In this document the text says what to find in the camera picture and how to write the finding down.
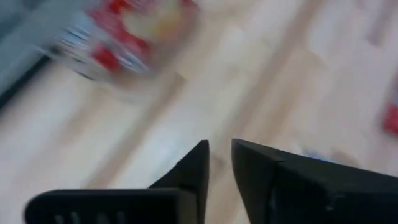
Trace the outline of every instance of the red object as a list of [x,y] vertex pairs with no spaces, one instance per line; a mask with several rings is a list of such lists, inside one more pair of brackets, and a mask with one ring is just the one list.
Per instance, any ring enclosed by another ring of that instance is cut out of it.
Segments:
[[108,69],[110,72],[115,72],[120,64],[116,56],[110,49],[100,45],[94,49],[92,53],[93,58],[100,63],[104,68]]
[[390,103],[387,107],[386,118],[383,122],[383,128],[386,131],[398,134],[398,106]]
[[[159,46],[173,44],[180,37],[182,31],[189,30],[197,11],[197,7],[192,0],[180,0],[184,6],[182,9],[184,19],[180,21],[175,30],[171,30],[167,37],[163,37],[157,43],[128,32],[122,20],[121,10],[128,9],[131,13],[134,13],[134,11],[145,13],[155,7],[157,1],[167,0],[107,0],[105,5],[90,9],[87,14],[93,18],[98,27],[109,34],[112,41],[115,40],[130,55],[133,55],[128,57],[131,57],[132,60],[139,60],[148,66],[153,66],[156,63],[154,61],[157,60],[154,59],[157,58],[155,54],[162,50]],[[115,56],[112,52],[94,52],[93,54],[95,59],[104,67],[114,69],[116,62],[113,61]]]

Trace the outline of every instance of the light wood floor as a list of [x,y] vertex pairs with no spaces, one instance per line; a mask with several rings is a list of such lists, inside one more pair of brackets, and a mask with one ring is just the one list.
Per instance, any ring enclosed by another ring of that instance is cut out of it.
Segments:
[[398,140],[379,128],[396,2],[201,0],[195,35],[157,77],[115,88],[49,65],[0,115],[0,223],[45,190],[147,187],[201,139],[207,223],[248,223],[231,138],[398,175]]

